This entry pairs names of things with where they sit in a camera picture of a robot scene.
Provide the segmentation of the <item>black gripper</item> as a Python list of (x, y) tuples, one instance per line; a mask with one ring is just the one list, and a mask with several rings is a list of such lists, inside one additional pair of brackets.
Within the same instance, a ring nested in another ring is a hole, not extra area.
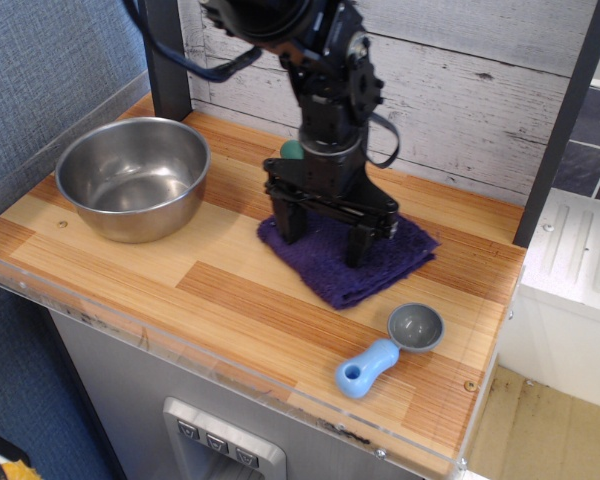
[(309, 211), (351, 225), (346, 264), (357, 268), (376, 237), (395, 235), (398, 204), (367, 176), (366, 140), (343, 148), (300, 143), (303, 160), (264, 161), (265, 187), (278, 232), (287, 244), (299, 240), (306, 232)]

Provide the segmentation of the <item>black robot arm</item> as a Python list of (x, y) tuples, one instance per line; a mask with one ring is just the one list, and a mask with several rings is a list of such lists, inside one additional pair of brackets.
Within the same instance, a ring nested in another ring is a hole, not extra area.
[(283, 240), (307, 229), (307, 214), (349, 225), (346, 262), (361, 264), (373, 242), (397, 229), (398, 204), (372, 183), (366, 166), (369, 125), (384, 83), (370, 39), (350, 1), (206, 1), (215, 27), (279, 58), (301, 110), (299, 159), (270, 158), (266, 191)]

